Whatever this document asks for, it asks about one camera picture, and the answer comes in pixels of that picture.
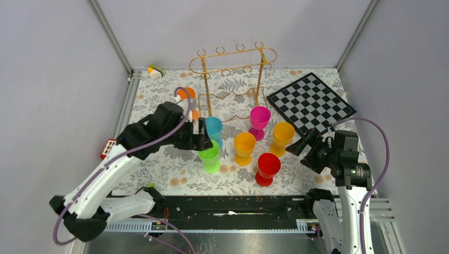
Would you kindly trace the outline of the magenta plastic wine glass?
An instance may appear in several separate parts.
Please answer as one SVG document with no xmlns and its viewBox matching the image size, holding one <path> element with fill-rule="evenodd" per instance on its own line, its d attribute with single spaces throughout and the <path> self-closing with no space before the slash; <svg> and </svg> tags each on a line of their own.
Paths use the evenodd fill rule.
<svg viewBox="0 0 449 254">
<path fill-rule="evenodd" d="M 256 106 L 250 112 L 250 125 L 249 133 L 251 133 L 256 141 L 264 138 L 265 131 L 270 119 L 271 112 L 267 107 Z"/>
</svg>

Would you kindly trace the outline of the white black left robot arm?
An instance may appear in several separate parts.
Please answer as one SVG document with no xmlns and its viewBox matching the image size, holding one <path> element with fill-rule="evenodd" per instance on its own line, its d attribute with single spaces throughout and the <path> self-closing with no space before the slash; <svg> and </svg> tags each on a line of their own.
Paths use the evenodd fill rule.
<svg viewBox="0 0 449 254">
<path fill-rule="evenodd" d="M 53 231 L 56 244 L 59 224 L 78 240 L 89 242 L 115 222 L 139 214 L 159 217 L 164 198 L 153 187 L 145 187 L 122 198 L 108 194 L 121 179 L 162 146 L 179 150 L 205 151 L 213 147 L 203 117 L 193 121 L 190 102 L 164 102 L 138 122 L 127 125 L 111 151 L 95 170 L 71 193 L 55 195 L 49 204 L 59 215 Z"/>
</svg>

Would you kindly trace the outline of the gold wire wine glass rack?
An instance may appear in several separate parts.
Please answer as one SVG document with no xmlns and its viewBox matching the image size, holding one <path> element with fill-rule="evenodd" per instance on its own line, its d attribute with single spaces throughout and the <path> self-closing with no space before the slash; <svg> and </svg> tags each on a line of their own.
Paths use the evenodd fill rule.
<svg viewBox="0 0 449 254">
<path fill-rule="evenodd" d="M 239 43 L 236 45 L 236 50 L 233 52 L 227 52 L 224 47 L 217 47 L 215 49 L 214 55 L 207 54 L 206 50 L 202 49 L 203 54 L 200 54 L 199 51 L 197 51 L 197 57 L 193 58 L 188 67 L 189 70 L 194 73 L 200 75 L 200 77 L 204 80 L 205 85 L 205 93 L 204 94 L 198 94 L 197 95 L 197 106 L 198 106 L 198 114 L 199 117 L 212 117 L 213 111 L 212 111 L 212 104 L 210 97 L 213 96 L 217 99 L 224 99 L 228 97 L 230 94 L 234 94 L 237 97 L 246 96 L 248 94 L 252 94 L 255 102 L 255 106 L 260 106 L 259 103 L 259 96 L 262 95 L 262 98 L 264 100 L 265 106 L 267 106 L 267 99 L 264 95 L 264 87 L 261 86 L 261 80 L 262 80 L 262 73 L 263 71 L 269 70 L 273 68 L 273 62 L 277 60 L 277 52 L 270 48 L 264 46 L 262 42 L 255 42 L 254 47 L 252 49 L 246 49 L 244 44 Z M 210 69 L 207 67 L 206 61 L 208 58 L 219 58 L 224 56 L 230 56 L 230 55 L 237 55 L 237 54 L 244 54 L 248 52 L 258 52 L 260 54 L 260 62 L 258 63 L 251 63 L 247 65 L 241 65 L 241 66 L 231 66 L 231 67 L 224 67 L 221 69 Z M 223 77 L 230 76 L 232 74 L 233 70 L 241 70 L 244 74 L 247 72 L 252 72 L 254 68 L 258 68 L 258 80 L 257 80 L 257 86 L 250 88 L 246 93 L 244 94 L 237 94 L 234 91 L 230 91 L 225 96 L 218 96 L 215 94 L 210 93 L 208 80 L 211 78 L 211 75 L 214 73 L 219 73 Z M 200 97 L 204 96 L 206 97 L 206 104 L 207 104 L 207 114 L 203 115 L 201 112 L 201 101 Z"/>
</svg>

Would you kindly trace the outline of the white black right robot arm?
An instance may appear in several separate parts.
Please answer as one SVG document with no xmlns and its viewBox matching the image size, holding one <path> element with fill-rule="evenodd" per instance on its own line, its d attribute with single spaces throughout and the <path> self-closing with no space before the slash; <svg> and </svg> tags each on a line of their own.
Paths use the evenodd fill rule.
<svg viewBox="0 0 449 254">
<path fill-rule="evenodd" d="M 317 235 L 326 237 L 327 253 L 373 253 L 370 226 L 370 191 L 372 176 L 368 164 L 358 162 L 358 135 L 352 131 L 337 130 L 329 143 L 316 129 L 310 129 L 286 151 L 299 156 L 306 146 L 309 152 L 301 164 L 316 173 L 325 168 L 335 179 L 342 217 L 331 191 L 310 189 L 300 207 L 308 217 L 317 218 Z"/>
</svg>

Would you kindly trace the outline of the green plastic wine glass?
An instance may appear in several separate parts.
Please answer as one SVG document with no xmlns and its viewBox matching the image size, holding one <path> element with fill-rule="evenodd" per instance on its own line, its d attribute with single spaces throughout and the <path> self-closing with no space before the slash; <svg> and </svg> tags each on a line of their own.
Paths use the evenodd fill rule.
<svg viewBox="0 0 449 254">
<path fill-rule="evenodd" d="M 218 143 L 212 140 L 213 147 L 199 151 L 199 157 L 203 163 L 203 168 L 207 173 L 214 174 L 217 173 L 221 167 L 220 164 L 220 147 Z"/>
</svg>

